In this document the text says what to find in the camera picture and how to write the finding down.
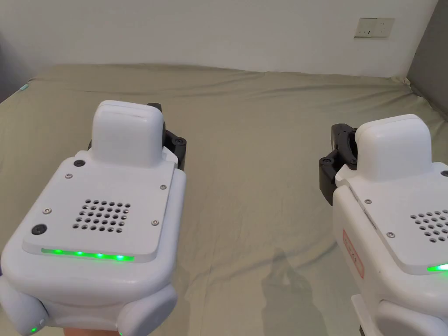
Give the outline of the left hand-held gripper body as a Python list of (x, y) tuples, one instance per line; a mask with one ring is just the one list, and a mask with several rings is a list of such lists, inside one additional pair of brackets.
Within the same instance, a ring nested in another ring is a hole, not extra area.
[(101, 102), (89, 149), (61, 163), (6, 243), (1, 307), (19, 335), (147, 336), (173, 311), (186, 174), (147, 169), (147, 111)]

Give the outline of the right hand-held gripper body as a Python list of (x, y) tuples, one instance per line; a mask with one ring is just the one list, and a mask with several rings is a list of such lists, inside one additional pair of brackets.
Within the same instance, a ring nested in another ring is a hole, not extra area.
[(416, 115), (355, 132), (357, 167), (336, 173), (332, 223), (358, 286), (351, 300), (365, 336), (448, 333), (447, 165), (432, 161)]

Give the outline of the person's left hand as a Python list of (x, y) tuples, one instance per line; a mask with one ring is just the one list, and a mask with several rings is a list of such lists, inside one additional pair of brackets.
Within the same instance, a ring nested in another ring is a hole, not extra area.
[(120, 336), (117, 331), (63, 328), (64, 336)]

